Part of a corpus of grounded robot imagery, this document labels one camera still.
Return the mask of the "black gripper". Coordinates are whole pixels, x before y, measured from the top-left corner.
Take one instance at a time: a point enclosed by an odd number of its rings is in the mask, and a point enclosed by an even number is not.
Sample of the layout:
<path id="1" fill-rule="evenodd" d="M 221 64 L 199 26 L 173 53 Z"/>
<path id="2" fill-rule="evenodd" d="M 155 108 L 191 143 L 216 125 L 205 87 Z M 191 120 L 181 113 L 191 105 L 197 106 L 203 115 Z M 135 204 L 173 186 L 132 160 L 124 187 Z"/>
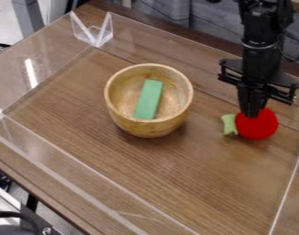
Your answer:
<path id="1" fill-rule="evenodd" d="M 280 70 L 258 76 L 246 73 L 242 60 L 221 59 L 219 65 L 217 79 L 238 88 L 239 106 L 247 117 L 255 118 L 259 115 L 270 98 L 292 104 L 299 83 Z"/>

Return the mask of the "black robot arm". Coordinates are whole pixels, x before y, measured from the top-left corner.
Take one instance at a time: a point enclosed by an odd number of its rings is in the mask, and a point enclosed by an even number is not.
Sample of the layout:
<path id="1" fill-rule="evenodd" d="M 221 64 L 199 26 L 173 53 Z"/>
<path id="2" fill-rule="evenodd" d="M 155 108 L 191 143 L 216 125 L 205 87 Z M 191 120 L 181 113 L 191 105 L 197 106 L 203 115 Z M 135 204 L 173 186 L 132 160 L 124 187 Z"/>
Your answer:
<path id="1" fill-rule="evenodd" d="M 292 0 L 238 0 L 244 26 L 240 60 L 221 59 L 217 79 L 238 90 L 242 113 L 256 118 L 270 99 L 291 105 L 298 81 L 280 70 L 284 35 L 294 22 Z"/>

